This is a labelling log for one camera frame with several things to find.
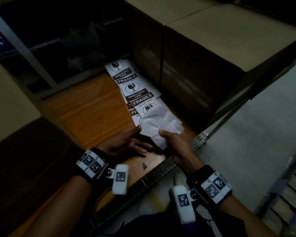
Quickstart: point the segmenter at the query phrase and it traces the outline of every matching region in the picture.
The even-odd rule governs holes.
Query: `white shoe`
[[[140,216],[154,214],[154,212],[152,211],[152,208],[146,201],[139,204],[138,212]]]
[[[173,177],[173,182],[174,182],[174,185],[183,185],[187,189],[189,189],[186,183],[186,176],[183,172],[175,173]]]

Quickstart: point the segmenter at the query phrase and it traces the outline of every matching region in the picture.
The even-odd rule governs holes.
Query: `crumpled white paper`
[[[167,147],[167,141],[158,131],[160,129],[173,133],[182,133],[184,130],[182,122],[168,109],[162,106],[154,106],[150,108],[142,117],[141,134],[149,136],[153,142],[164,150]]]

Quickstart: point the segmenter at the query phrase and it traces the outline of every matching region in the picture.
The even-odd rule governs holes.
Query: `right hand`
[[[190,138],[184,132],[181,134],[159,130],[159,135],[165,138],[171,146],[173,161],[187,175],[191,175],[205,164],[193,152]]]

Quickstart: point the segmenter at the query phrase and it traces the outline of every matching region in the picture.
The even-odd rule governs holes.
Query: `box flap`
[[[41,116],[0,65],[0,141]]]
[[[167,26],[245,72],[296,41],[296,27],[232,4],[210,7]]]
[[[217,4],[214,0],[125,0],[165,25]]]

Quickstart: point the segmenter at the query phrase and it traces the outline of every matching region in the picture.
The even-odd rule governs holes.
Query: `white marker block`
[[[112,194],[126,195],[128,180],[128,165],[117,165],[113,179]]]
[[[196,221],[189,195],[190,192],[183,185],[174,186],[169,190],[170,199],[175,202],[181,224],[188,224]]]

